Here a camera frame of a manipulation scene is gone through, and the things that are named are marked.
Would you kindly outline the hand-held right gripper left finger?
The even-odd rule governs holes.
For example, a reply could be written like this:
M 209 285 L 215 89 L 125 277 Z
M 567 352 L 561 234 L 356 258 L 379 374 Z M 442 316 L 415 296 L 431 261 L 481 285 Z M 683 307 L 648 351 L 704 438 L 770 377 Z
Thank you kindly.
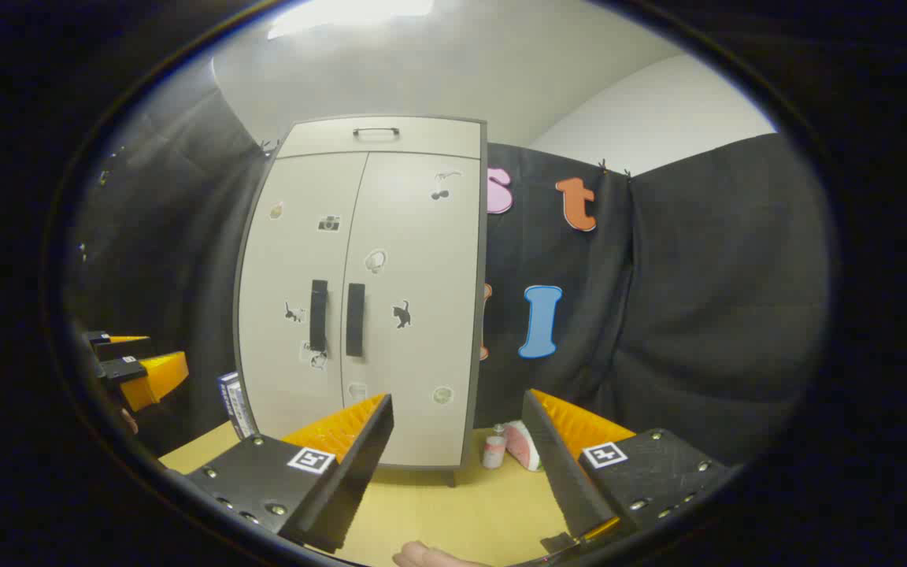
M 375 395 L 283 438 L 249 435 L 184 475 L 183 485 L 243 523 L 332 554 L 393 427 L 391 395 Z

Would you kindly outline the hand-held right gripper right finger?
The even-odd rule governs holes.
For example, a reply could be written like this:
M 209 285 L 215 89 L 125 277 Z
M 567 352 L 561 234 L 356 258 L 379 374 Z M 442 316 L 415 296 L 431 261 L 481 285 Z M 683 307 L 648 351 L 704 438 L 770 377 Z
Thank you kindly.
M 522 423 L 575 548 L 654 530 L 730 478 L 726 464 L 666 428 L 635 433 L 546 392 L 525 392 Z

